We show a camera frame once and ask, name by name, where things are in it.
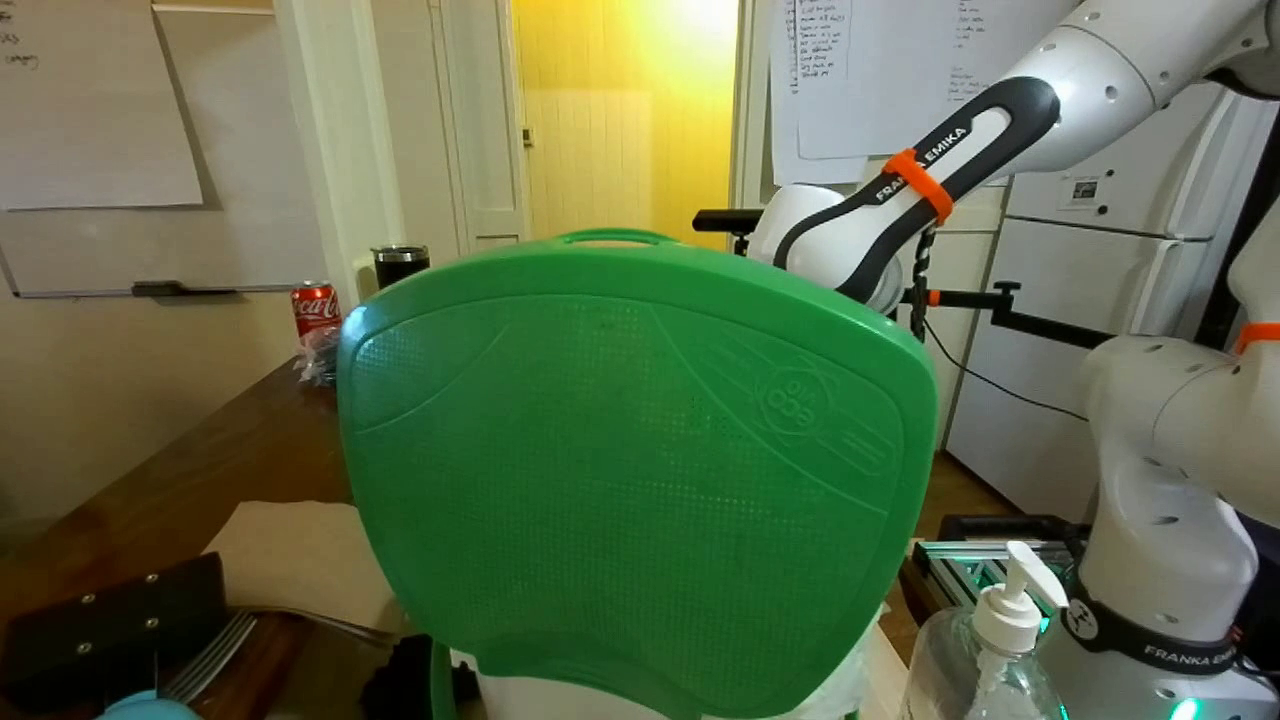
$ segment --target table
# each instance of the table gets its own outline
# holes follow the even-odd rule
[[[348,501],[334,401],[283,365],[174,446],[118,478],[0,559],[0,627],[13,618],[200,555],[239,501]],[[265,618],[205,693],[200,717],[265,717],[317,627]],[[876,627],[870,705],[896,709],[902,670]]]

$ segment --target papers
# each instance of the papers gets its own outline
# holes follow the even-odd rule
[[[777,0],[777,183],[855,183],[999,80],[1077,0]]]
[[[0,0],[0,212],[200,206],[147,0]]]
[[[236,609],[405,631],[353,503],[239,503],[208,553]]]

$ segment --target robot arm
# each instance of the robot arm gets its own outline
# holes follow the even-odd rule
[[[891,256],[979,180],[1067,168],[1255,47],[1269,47],[1265,0],[1178,0],[1177,12],[1165,0],[1085,0],[1002,80],[851,198],[782,187],[747,256],[887,307]]]

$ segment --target cable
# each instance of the cable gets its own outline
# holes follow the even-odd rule
[[[1033,401],[1033,395],[1025,395],[1025,392],[1017,392],[1017,387],[1007,387],[1007,386],[996,386],[992,377],[983,377],[983,371],[975,371],[975,368],[961,365],[961,360],[948,351],[948,344],[935,335],[935,330],[932,330],[929,319],[924,319],[924,334],[929,334],[929,335],[932,335],[932,344],[945,351],[945,360],[948,360],[948,365],[957,365],[965,377],[971,377],[971,381],[979,381],[979,386],[992,386],[996,392],[1002,392],[1002,395],[1013,395],[1013,401],[1019,401],[1019,403],[1033,403],[1033,407],[1042,407],[1042,412],[1056,412],[1056,417],[1067,417],[1067,419],[1086,424],[1086,417],[1080,417],[1080,412],[1067,412],[1067,407],[1056,407],[1056,403]]]

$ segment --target whiteboard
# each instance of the whiteboard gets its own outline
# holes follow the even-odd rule
[[[777,0],[777,183],[855,183],[999,80],[1077,0]]]
[[[115,298],[136,281],[283,288],[325,276],[318,224],[265,12],[163,12],[160,35],[196,139],[200,207],[3,212],[20,298]]]
[[[0,0],[0,207],[200,206],[147,0]]]

